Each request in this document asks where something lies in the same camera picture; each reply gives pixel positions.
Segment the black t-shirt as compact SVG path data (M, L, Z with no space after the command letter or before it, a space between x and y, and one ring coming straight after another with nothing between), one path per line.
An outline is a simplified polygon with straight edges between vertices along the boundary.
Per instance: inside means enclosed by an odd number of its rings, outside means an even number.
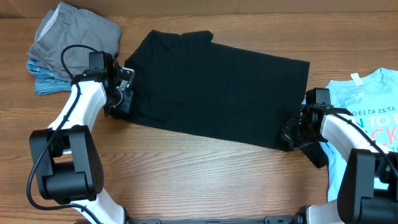
M300 114L310 64L212 41L209 31L148 33L125 61L129 112L113 117L286 151L280 129Z

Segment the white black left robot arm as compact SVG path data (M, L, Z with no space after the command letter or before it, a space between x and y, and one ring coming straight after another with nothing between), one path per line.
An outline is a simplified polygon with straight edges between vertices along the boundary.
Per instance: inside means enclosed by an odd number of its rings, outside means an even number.
M72 76L72 92L48 128L29 138L33 168L27 198L39 210L74 208L88 223L131 223L126 209L104 188L103 166L91 135L97 115L127 115L134 70L94 50L89 66Z

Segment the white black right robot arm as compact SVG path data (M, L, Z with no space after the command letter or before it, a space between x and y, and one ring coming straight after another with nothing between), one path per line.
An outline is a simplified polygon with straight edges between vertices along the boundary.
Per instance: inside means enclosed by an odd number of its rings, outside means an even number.
M397 153L373 140L326 88L307 91L300 117L280 129L291 148L330 142L347 162L336 200L301 208L293 223L397 223Z

